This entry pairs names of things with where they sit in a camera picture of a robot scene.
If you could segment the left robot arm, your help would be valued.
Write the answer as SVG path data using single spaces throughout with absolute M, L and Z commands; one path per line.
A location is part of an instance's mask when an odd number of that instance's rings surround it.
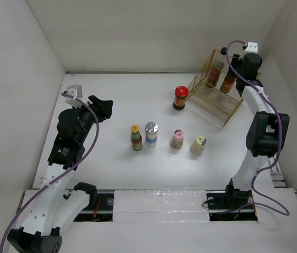
M 65 95 L 71 108 L 58 116 L 57 136 L 41 188 L 27 203 L 31 210 L 19 228 L 8 227 L 5 238 L 17 252 L 59 252 L 64 231 L 86 209 L 98 209 L 96 186 L 79 182 L 71 194 L 65 188 L 78 165 L 90 154 L 84 141 L 93 125 L 112 115 L 112 100 L 89 96 L 89 102 Z

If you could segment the yellow-cap sauce bottle front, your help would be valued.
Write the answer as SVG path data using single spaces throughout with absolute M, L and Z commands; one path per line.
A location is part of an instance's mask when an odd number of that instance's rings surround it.
M 131 126 L 131 143 L 134 151 L 140 151 L 143 147 L 139 126 L 136 124 Z

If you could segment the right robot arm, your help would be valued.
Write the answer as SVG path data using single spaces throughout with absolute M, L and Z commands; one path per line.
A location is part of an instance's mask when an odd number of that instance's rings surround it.
M 257 79 L 261 64 L 262 58 L 255 53 L 234 54 L 230 63 L 229 73 L 236 76 L 236 89 L 254 118 L 246 136 L 246 156 L 223 195 L 229 209 L 249 206 L 257 176 L 267 170 L 265 164 L 270 158 L 279 156 L 288 131 L 289 116 L 270 103 Z

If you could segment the yellow-cap sauce bottle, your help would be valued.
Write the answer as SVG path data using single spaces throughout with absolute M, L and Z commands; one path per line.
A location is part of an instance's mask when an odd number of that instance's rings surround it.
M 131 126 L 131 143 L 134 151 L 140 151 L 143 147 L 139 126 L 136 124 Z
M 231 69 L 229 69 L 220 87 L 220 90 L 224 93 L 230 92 L 235 80 L 236 80 L 235 73 Z

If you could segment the tall black-cap glass bottle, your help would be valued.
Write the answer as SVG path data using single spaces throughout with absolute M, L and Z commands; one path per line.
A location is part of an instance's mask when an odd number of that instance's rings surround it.
M 207 79 L 205 82 L 208 88 L 216 87 L 219 81 L 221 72 L 227 66 L 226 51 L 227 51 L 226 47 L 221 48 L 220 53 L 211 62 L 210 72 L 207 75 Z

